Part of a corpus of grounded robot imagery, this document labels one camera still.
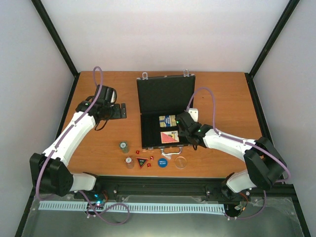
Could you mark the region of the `red back card deck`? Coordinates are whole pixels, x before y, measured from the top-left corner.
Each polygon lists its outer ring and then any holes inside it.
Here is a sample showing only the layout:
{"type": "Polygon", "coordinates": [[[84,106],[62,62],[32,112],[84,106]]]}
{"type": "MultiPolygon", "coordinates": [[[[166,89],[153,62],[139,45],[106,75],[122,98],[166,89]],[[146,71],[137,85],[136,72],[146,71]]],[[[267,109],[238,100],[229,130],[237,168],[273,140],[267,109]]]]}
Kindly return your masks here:
{"type": "Polygon", "coordinates": [[[178,131],[164,131],[160,133],[161,143],[169,144],[169,143],[178,143],[179,136],[178,131]]]}

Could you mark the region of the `blue gold card deck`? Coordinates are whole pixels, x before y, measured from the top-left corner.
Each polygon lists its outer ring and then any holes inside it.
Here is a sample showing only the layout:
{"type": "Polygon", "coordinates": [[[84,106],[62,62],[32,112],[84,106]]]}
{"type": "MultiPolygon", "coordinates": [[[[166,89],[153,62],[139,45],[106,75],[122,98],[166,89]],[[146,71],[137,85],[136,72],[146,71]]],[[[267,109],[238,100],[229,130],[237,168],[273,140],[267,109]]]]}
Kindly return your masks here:
{"type": "Polygon", "coordinates": [[[175,115],[166,115],[166,116],[159,116],[159,126],[162,128],[165,127],[175,127],[177,122],[175,120],[175,115]]]}

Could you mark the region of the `black poker set case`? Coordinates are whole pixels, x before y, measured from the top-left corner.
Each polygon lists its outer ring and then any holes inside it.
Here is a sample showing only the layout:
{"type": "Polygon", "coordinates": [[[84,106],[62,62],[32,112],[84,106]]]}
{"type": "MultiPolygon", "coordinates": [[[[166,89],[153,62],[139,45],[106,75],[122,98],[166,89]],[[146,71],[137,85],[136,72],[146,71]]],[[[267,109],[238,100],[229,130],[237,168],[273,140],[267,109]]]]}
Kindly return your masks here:
{"type": "Polygon", "coordinates": [[[178,126],[159,126],[159,116],[178,115],[187,107],[193,106],[191,96],[195,91],[196,76],[189,72],[180,75],[142,77],[137,79],[137,91],[140,107],[141,143],[142,148],[164,149],[188,146],[185,137],[178,143],[162,144],[160,133],[178,131],[178,126]]]}

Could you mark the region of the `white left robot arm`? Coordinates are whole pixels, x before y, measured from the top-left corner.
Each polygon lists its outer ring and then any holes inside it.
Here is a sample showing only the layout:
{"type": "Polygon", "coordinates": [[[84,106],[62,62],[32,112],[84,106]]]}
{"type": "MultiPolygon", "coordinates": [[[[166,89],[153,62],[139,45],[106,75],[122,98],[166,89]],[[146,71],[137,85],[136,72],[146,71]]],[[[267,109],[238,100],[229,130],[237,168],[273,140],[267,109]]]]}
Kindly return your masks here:
{"type": "Polygon", "coordinates": [[[70,192],[85,191],[91,198],[99,198],[103,187],[98,176],[91,173],[71,173],[68,165],[81,141],[100,121],[126,117],[125,103],[79,103],[70,123],[59,137],[41,154],[34,153],[30,157],[36,195],[45,193],[63,197],[70,192]]]}

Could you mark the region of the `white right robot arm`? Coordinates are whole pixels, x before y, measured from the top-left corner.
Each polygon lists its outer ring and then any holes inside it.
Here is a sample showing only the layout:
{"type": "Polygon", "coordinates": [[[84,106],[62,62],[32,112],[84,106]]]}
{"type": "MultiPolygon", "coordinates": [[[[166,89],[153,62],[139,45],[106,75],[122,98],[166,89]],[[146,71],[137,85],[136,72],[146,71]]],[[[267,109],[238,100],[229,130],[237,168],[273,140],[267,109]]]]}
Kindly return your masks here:
{"type": "Polygon", "coordinates": [[[284,159],[271,141],[265,137],[258,140],[244,139],[216,130],[211,125],[194,123],[179,125],[180,135],[193,145],[216,149],[232,155],[246,165],[246,170],[233,173],[226,178],[224,187],[229,192],[239,193],[250,188],[269,190],[275,183],[284,182],[280,177],[290,172],[284,159]]]}

